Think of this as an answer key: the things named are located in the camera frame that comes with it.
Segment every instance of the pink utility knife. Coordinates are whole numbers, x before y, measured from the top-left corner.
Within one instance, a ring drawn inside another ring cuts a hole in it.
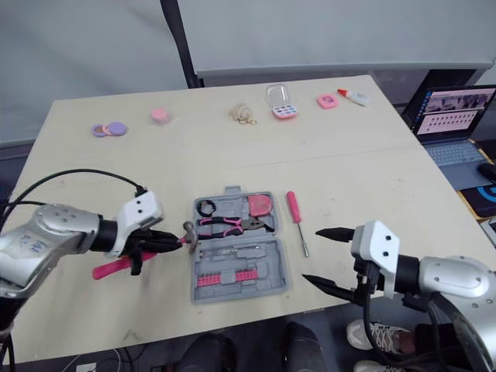
[[[141,258],[143,261],[146,261],[150,258],[154,258],[156,255],[156,253],[145,252],[143,253]],[[93,269],[93,279],[98,281],[103,277],[107,277],[110,274],[114,274],[117,271],[127,269],[128,267],[131,267],[131,260],[128,257],[123,257],[120,260],[95,267]]]

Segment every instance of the pink screwdriver handle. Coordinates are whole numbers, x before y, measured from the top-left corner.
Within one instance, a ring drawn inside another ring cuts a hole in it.
[[[142,255],[142,260],[149,260],[150,258],[154,258],[156,255],[156,253],[145,252]],[[117,271],[127,269],[128,267],[131,267],[131,260],[128,257],[121,258],[120,260],[95,267],[93,269],[93,279],[98,281],[103,277],[107,277],[110,274],[114,274]]]
[[[296,194],[293,191],[288,191],[286,194],[286,199],[288,200],[289,212],[293,218],[294,223],[301,222],[300,209],[298,208],[298,201],[296,200]]]

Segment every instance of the pink screwdriver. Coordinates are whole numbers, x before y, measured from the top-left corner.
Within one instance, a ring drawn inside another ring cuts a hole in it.
[[[293,191],[288,191],[286,194],[286,199],[288,200],[289,212],[293,218],[293,222],[298,225],[298,231],[300,232],[301,242],[303,243],[303,254],[305,257],[309,257],[307,243],[305,243],[305,238],[303,238],[303,232],[301,232],[301,216],[300,208],[298,207],[298,201],[296,200],[296,194]]]

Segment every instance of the white table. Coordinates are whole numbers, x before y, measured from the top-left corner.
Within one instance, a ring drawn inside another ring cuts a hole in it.
[[[64,257],[16,319],[19,362],[89,353],[194,332],[303,312],[343,301],[301,277],[330,277],[355,285],[350,246],[315,236],[330,227],[385,222],[401,238],[401,253],[423,257],[463,254],[496,267],[496,254],[478,224],[428,154],[407,130],[369,77],[288,83],[301,114],[276,120],[264,102],[266,85],[206,88],[58,101],[48,115],[15,189],[18,195],[42,176],[74,167],[95,167],[131,177],[154,190],[166,219],[158,229],[182,234],[194,199],[220,195],[227,185],[277,198],[290,288],[282,294],[209,305],[191,302],[187,249],[146,262],[140,277],[121,271],[101,281],[91,269],[100,253]],[[344,98],[320,109],[319,93],[347,87],[371,96],[368,108]],[[238,102],[258,124],[241,126],[227,115]],[[166,126],[148,123],[163,105],[175,117]],[[122,120],[124,137],[97,139],[95,123]],[[297,192],[310,250],[305,259],[284,200]],[[30,199],[59,202],[112,217],[133,197],[133,188],[94,174],[51,181]],[[25,222],[19,207],[8,228]]]

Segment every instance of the white sneaker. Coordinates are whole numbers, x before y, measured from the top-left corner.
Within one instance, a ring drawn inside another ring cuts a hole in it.
[[[406,329],[380,323],[371,323],[370,330],[372,331],[372,336],[375,338],[379,349],[386,353],[401,354],[401,352],[398,351],[399,339],[394,336],[394,333],[396,331],[408,332]],[[350,345],[357,349],[372,350],[372,345],[369,343],[369,339],[365,334],[365,326],[362,319],[358,319],[348,324],[346,327],[346,338]]]
[[[353,366],[353,372],[405,372],[403,368],[383,366],[372,360],[361,360]]]

